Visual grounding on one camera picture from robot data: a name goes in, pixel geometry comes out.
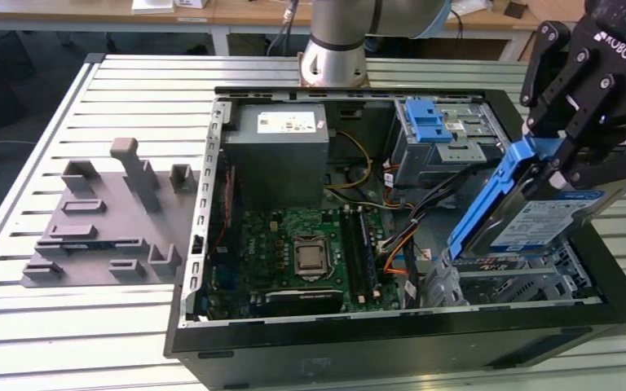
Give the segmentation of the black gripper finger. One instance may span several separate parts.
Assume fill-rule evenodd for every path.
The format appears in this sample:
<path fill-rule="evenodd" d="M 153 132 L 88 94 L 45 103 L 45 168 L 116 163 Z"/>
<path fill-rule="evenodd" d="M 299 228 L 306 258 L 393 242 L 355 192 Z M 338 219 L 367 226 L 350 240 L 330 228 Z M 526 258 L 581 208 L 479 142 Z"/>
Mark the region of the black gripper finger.
<path fill-rule="evenodd" d="M 556 137 L 573 118 L 578 105 L 568 101 L 594 58 L 576 41 L 569 27 L 553 20 L 541 23 L 526 70 L 519 102 L 529 109 L 523 133 Z"/>
<path fill-rule="evenodd" d="M 578 110 L 552 163 L 574 188 L 626 187 L 626 124 L 610 124 L 602 114 L 614 81 L 606 75 L 598 87 L 589 84 L 572 96 Z"/>

